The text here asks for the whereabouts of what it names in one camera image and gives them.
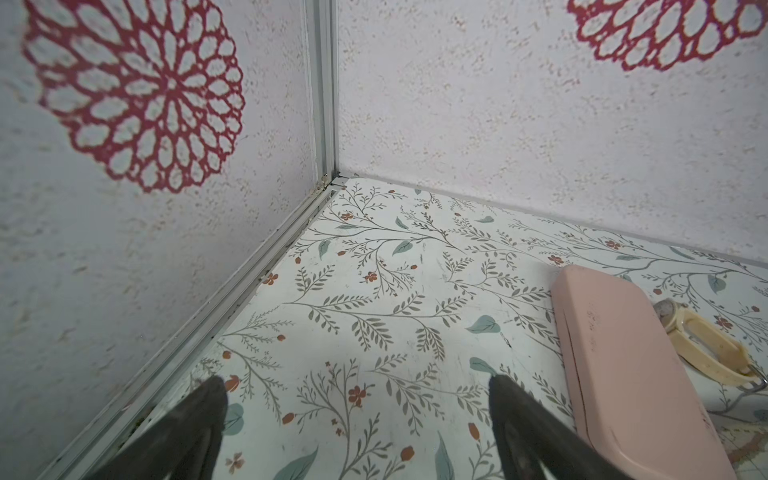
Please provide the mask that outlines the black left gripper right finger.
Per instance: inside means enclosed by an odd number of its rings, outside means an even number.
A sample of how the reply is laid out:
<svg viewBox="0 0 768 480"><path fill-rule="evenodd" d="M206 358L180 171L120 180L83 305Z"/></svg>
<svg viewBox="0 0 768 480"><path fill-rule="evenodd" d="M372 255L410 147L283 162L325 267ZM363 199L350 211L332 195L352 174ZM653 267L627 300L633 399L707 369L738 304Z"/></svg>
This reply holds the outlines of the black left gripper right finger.
<svg viewBox="0 0 768 480"><path fill-rule="evenodd" d="M506 479L626 479L506 375L489 380L489 414Z"/></svg>

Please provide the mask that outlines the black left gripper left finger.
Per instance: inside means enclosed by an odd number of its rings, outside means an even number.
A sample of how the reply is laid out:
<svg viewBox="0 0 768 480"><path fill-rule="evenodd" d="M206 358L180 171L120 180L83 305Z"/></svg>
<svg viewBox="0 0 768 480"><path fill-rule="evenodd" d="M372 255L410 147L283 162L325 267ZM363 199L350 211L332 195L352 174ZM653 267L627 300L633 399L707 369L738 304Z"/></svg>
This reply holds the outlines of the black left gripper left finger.
<svg viewBox="0 0 768 480"><path fill-rule="evenodd" d="M228 409L225 382L204 381L91 479L210 479Z"/></svg>

